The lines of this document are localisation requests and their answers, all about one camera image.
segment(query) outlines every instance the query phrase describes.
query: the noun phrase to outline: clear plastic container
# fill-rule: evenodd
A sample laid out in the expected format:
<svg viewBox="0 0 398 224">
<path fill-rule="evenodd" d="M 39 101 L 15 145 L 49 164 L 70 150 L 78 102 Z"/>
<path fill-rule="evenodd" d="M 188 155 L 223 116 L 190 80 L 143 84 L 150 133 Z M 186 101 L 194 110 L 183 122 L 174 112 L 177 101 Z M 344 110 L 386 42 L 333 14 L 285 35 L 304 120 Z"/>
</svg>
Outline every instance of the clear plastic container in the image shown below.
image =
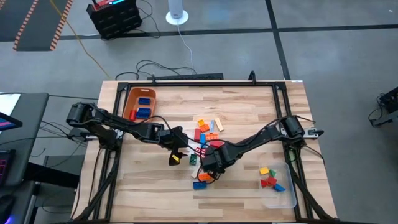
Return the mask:
<svg viewBox="0 0 398 224">
<path fill-rule="evenodd" d="M 273 187 L 261 187 L 260 180 L 266 180 L 269 174 L 260 175 L 259 172 L 259 193 L 262 197 L 262 203 L 267 208 L 293 208 L 297 204 L 296 197 L 293 190 L 293 182 L 290 176 L 289 166 L 284 162 L 277 162 L 271 164 L 261 163 L 261 167 L 268 167 L 276 172 L 275 178 L 277 179 L 277 184 L 283 186 L 284 192 L 277 192 Z"/>
</svg>

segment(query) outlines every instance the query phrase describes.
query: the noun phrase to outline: gray concrete floor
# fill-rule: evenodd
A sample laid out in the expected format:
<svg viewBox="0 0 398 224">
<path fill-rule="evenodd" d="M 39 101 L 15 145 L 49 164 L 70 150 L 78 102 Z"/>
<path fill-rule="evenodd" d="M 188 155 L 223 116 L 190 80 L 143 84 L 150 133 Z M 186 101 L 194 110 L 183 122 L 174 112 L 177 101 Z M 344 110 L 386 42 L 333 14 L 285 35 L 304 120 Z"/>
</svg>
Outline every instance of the gray concrete floor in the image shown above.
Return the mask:
<svg viewBox="0 0 398 224">
<path fill-rule="evenodd" d="M 96 34 L 85 12 L 90 0 L 75 1 L 68 20 L 78 34 Z M 148 5 L 137 1 L 148 11 Z M 165 1 L 150 1 L 160 31 L 176 30 L 164 22 Z M 262 0 L 185 0 L 190 20 L 181 30 L 270 28 Z M 392 0 L 279 0 L 272 1 L 278 26 L 352 26 L 396 24 L 398 3 Z M 151 20 L 142 30 L 154 31 Z M 71 35 L 66 27 L 63 35 Z M 397 127 L 372 128 L 368 114 L 376 97 L 398 84 L 397 29 L 295 32 L 280 34 L 294 80 L 304 80 L 320 138 L 326 171 L 338 216 L 342 220 L 395 223 L 398 214 Z M 190 35 L 198 73 L 223 72 L 225 79 L 283 79 L 272 34 Z M 135 70 L 142 59 L 170 67 L 190 66 L 189 52 L 180 37 L 140 37 L 110 42 L 84 40 L 89 52 L 109 74 Z M 0 43 L 0 91 L 49 92 L 57 95 L 97 97 L 107 78 L 84 54 L 75 40 L 58 43 L 53 52 L 14 52 L 13 43 Z M 148 69 L 156 75 L 165 71 Z M 78 100 L 51 98 L 45 121 L 65 124 L 70 105 Z M 67 140 L 37 141 L 32 154 L 46 147 L 46 155 L 69 155 L 75 144 Z M 41 163 L 44 158 L 32 161 Z M 67 216 L 39 209 L 36 223 L 62 221 Z"/>
</svg>

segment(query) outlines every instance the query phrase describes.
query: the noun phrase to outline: wooden table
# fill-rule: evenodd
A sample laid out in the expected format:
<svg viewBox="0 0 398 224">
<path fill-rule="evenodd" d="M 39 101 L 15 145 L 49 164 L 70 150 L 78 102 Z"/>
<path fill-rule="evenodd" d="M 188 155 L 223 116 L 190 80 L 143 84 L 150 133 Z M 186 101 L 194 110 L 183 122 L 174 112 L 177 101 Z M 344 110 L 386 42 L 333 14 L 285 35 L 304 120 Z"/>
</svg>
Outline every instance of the wooden table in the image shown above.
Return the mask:
<svg viewBox="0 0 398 224">
<path fill-rule="evenodd" d="M 114 81 L 103 82 L 99 108 L 112 112 L 117 85 L 118 82 Z M 286 81 L 286 85 L 292 113 L 311 119 L 304 84 Z M 276 119 L 272 90 L 266 86 L 152 89 L 157 93 L 155 113 L 163 116 L 171 127 L 182 126 L 184 132 L 191 137 L 199 119 L 209 123 L 215 116 L 219 117 L 224 126 L 220 138 L 232 142 L 255 134 L 265 124 Z M 152 122 L 161 123 L 161 120 L 154 119 Z M 302 121 L 302 125 L 309 128 L 312 124 Z M 320 151 L 318 141 L 308 140 L 307 143 Z M 98 142 L 90 142 L 81 172 L 81 197 L 75 217 L 88 204 L 97 153 Z M 94 193 L 98 187 L 103 155 L 102 150 L 96 167 Z M 280 142 L 270 142 L 248 152 L 206 190 L 192 189 L 194 180 L 190 174 L 195 167 L 189 165 L 189 158 L 184 157 L 179 166 L 170 167 L 169 155 L 170 152 L 160 146 L 141 143 L 130 134 L 124 136 L 112 222 L 295 221 L 292 208 L 269 209 L 263 206 L 262 199 L 256 192 L 259 188 L 259 163 L 284 162 Z M 311 152 L 302 150 L 302 161 L 309 191 L 325 211 L 335 217 L 322 160 Z M 305 217 L 301 193 L 298 193 L 298 202 L 302 216 Z M 104 215 L 105 206 L 105 203 L 101 205 L 100 217 Z"/>
</svg>

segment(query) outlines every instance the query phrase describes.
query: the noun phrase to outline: black metal frame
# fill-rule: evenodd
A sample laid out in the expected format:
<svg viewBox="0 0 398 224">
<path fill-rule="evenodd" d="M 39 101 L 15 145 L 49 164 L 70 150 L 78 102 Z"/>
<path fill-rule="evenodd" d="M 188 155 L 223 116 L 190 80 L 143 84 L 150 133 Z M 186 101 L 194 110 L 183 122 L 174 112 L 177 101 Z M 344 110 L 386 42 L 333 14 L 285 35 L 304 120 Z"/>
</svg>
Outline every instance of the black metal frame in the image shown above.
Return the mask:
<svg viewBox="0 0 398 224">
<path fill-rule="evenodd" d="M 277 112 L 277 117 L 281 118 L 283 117 L 282 115 L 282 108 L 280 105 L 279 101 L 279 94 L 278 92 L 282 92 L 282 97 L 284 100 L 284 107 L 286 110 L 286 115 L 291 115 L 291 109 L 290 109 L 290 103 L 289 103 L 289 97 L 287 94 L 287 88 L 285 82 L 260 82 L 256 80 L 256 75 L 254 72 L 250 73 L 249 80 L 251 82 L 157 82 L 156 80 L 153 80 L 152 82 L 145 82 L 145 83 L 127 83 L 127 82 L 122 82 L 118 84 L 117 88 L 117 93 L 115 97 L 115 103 L 113 106 L 113 114 L 117 115 L 119 112 L 119 105 L 121 101 L 121 95 L 122 92 L 126 92 L 126 96 L 124 99 L 124 104 L 123 104 L 123 109 L 126 105 L 127 102 L 127 97 L 128 94 L 131 90 L 131 88 L 134 87 L 165 87 L 165 86 L 269 86 L 272 88 L 272 92 L 274 95 L 274 101 L 275 101 L 275 107 L 276 107 L 276 112 Z M 287 147 L 286 144 L 283 144 L 284 148 L 284 156 L 285 156 L 285 161 L 289 165 L 290 170 L 294 170 L 294 167 L 289 159 L 289 148 Z M 298 155 L 298 152 L 295 152 L 295 156 L 297 158 L 296 165 L 298 169 L 298 175 L 300 177 L 300 180 L 302 181 L 303 185 L 307 187 L 306 181 L 305 181 L 305 176 L 304 176 L 304 171 L 303 171 L 303 165 L 300 156 Z M 103 185 L 104 180 L 106 178 L 106 173 L 109 167 L 109 162 L 111 158 L 111 152 L 106 151 L 104 155 L 104 161 L 103 161 L 103 166 L 101 170 L 101 175 L 99 178 L 99 186 Z M 119 160 L 120 160 L 120 154 L 116 154 L 114 157 L 114 162 L 117 162 L 117 168 L 119 169 Z M 98 220 L 101 222 L 104 222 L 105 220 L 110 220 L 111 218 L 111 212 L 112 212 L 112 205 L 113 205 L 113 198 L 114 198 L 114 191 L 116 187 L 116 180 L 117 177 L 115 177 L 112 182 L 110 183 L 109 186 L 109 194 L 108 194 L 108 200 L 106 204 L 106 211 L 105 211 L 105 218 L 104 219 L 99 219 L 99 214 L 100 214 L 100 205 L 101 205 L 101 200 L 98 202 L 94 209 L 94 214 L 93 214 L 93 220 Z M 296 188 L 294 187 L 294 194 L 297 198 L 297 191 Z M 307 218 L 313 219 L 313 214 L 312 214 L 312 208 L 310 204 L 307 202 L 307 200 L 304 199 L 304 204 L 305 204 L 305 209 L 307 213 Z M 295 219 L 299 220 L 301 219 L 301 213 L 300 213 L 300 207 L 299 203 L 294 207 L 294 214 L 295 214 Z"/>
</svg>

